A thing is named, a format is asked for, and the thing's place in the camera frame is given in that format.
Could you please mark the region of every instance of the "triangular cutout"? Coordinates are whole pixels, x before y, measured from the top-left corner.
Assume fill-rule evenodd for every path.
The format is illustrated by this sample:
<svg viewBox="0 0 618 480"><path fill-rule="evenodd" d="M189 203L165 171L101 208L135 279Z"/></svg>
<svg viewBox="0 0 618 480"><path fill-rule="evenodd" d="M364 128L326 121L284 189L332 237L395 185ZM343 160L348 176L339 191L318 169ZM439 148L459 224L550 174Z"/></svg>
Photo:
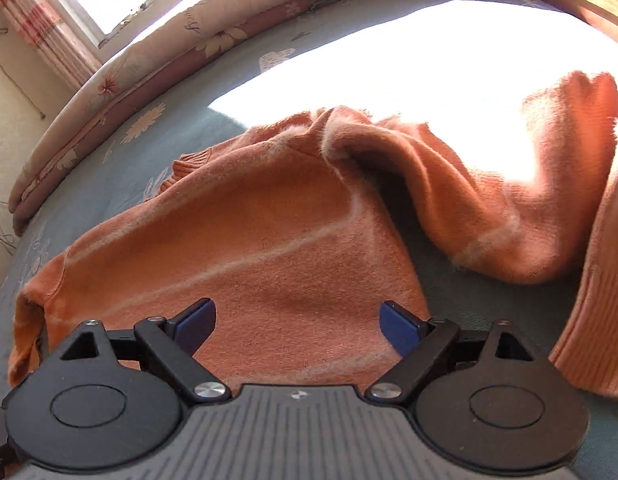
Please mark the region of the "triangular cutout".
<svg viewBox="0 0 618 480"><path fill-rule="evenodd" d="M520 344L512 334L503 332L500 334L496 357L500 359L513 359L516 361L533 361L529 352Z"/></svg>
<svg viewBox="0 0 618 480"><path fill-rule="evenodd" d="M91 332L84 332L78 336L69 349L62 354L62 361L73 361L74 359L93 359L98 357L98 347L96 338Z"/></svg>

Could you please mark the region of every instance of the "curtain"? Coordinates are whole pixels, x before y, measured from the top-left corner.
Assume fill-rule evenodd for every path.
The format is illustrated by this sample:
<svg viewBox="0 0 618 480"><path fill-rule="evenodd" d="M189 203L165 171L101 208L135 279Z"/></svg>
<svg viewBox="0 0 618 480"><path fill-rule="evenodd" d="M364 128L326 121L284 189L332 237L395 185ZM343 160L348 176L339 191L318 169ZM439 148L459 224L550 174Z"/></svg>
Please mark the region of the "curtain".
<svg viewBox="0 0 618 480"><path fill-rule="evenodd" d="M101 63L46 0L0 0L17 33L77 91Z"/></svg>

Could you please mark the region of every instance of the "sweater sleeve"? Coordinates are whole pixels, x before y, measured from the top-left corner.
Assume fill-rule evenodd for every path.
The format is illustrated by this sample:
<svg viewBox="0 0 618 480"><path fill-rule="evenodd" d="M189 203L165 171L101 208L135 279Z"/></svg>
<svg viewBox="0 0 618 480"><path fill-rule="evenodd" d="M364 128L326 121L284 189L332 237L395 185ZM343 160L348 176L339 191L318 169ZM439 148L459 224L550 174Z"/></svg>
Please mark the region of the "sweater sleeve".
<svg viewBox="0 0 618 480"><path fill-rule="evenodd" d="M44 310L60 288L66 253L47 263L20 291L13 317L13 349L9 357L9 383L18 384L39 363L36 342L44 327Z"/></svg>

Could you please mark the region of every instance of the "gray ribbed panel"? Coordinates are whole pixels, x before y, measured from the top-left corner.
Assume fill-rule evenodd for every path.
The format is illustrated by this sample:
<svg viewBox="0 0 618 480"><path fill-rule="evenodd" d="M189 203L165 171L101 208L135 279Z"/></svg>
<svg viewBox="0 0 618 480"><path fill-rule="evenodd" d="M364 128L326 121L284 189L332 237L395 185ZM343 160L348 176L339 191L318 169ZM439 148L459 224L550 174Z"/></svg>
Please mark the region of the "gray ribbed panel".
<svg viewBox="0 0 618 480"><path fill-rule="evenodd" d="M308 395L294 399L302 390ZM25 468L18 480L68 476ZM165 449L90 480L476 480L438 457L404 413L361 400L351 386L245 386L235 400L196 408ZM537 480L575 480L567 469Z"/></svg>

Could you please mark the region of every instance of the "black object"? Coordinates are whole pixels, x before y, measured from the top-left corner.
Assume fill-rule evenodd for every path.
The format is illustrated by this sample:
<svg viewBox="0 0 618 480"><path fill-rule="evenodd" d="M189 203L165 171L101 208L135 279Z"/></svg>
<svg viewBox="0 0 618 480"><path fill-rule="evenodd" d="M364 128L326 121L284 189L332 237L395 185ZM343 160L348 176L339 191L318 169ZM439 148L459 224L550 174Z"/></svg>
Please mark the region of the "black object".
<svg viewBox="0 0 618 480"><path fill-rule="evenodd" d="M206 298L133 330L89 320L10 394L9 444L31 480L575 478L564 466L587 409L515 327L463 332L392 302L381 311L390 342L413 349L364 396L246 384L231 399L191 358L215 326Z"/></svg>

